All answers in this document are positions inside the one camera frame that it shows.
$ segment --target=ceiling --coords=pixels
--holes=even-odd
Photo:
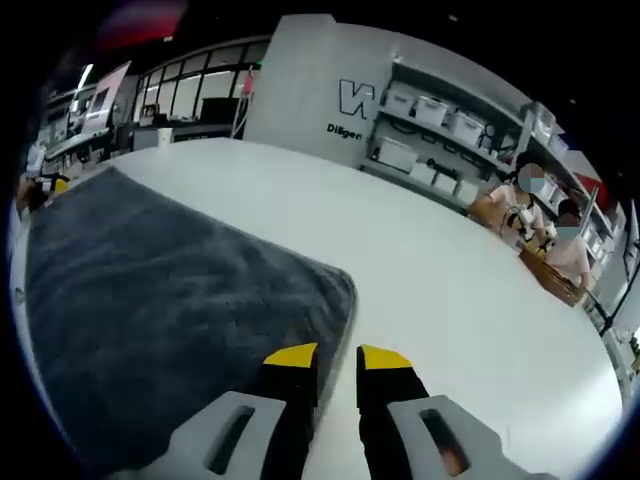
[[[172,41],[154,41],[101,53],[91,40],[74,52],[68,78],[84,63],[96,63],[97,80],[133,59],[140,73],[195,48],[250,35],[272,33],[282,14],[331,13],[339,22],[401,32],[448,48],[505,78],[554,112],[558,123],[585,152],[614,196],[638,197],[640,179],[640,102],[637,78],[637,27],[632,15],[602,8],[560,10],[521,4],[510,7],[372,3],[269,2],[269,8],[223,8],[219,2],[191,1]]]

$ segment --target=gray towel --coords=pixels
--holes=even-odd
[[[45,389],[97,474],[162,455],[176,427],[279,348],[319,343],[321,392],[355,308],[341,270],[115,169],[34,214],[26,295]]]

